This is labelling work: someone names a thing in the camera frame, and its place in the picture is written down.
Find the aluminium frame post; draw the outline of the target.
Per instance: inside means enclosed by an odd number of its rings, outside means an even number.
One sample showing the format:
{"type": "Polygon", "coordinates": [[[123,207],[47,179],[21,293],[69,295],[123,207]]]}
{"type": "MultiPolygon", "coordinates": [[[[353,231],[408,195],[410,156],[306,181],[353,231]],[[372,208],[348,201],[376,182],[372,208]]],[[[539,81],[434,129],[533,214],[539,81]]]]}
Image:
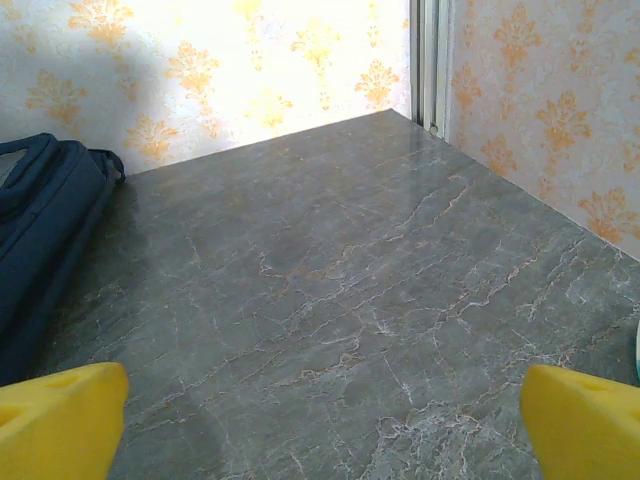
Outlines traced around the aluminium frame post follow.
{"type": "Polygon", "coordinates": [[[410,111],[414,123],[450,140],[454,0],[410,0],[410,111]]]}

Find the navy student backpack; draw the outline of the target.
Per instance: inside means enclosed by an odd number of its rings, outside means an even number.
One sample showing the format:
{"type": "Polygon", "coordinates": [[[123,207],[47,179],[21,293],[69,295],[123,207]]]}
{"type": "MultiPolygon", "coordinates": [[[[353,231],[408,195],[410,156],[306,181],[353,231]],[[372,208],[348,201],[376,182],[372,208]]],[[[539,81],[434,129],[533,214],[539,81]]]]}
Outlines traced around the navy student backpack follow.
{"type": "Polygon", "coordinates": [[[49,133],[0,143],[0,386],[20,382],[115,186],[110,150],[49,133]]]}

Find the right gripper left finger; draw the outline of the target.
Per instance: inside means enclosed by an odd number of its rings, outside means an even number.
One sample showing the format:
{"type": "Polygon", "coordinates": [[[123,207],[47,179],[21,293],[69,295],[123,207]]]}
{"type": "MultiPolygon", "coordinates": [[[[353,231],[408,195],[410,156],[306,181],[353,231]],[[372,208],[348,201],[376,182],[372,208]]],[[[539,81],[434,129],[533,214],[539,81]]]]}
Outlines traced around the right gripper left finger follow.
{"type": "Polygon", "coordinates": [[[0,387],[0,480],[106,480],[128,390],[116,362],[0,387]]]}

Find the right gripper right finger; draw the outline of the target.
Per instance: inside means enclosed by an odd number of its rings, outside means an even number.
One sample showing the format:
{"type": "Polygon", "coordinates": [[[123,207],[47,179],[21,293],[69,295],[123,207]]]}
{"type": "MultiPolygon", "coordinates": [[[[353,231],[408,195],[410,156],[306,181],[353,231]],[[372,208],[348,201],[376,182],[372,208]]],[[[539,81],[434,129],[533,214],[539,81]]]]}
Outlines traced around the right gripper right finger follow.
{"type": "Polygon", "coordinates": [[[549,365],[520,412],[544,480],[640,480],[640,388],[549,365]]]}

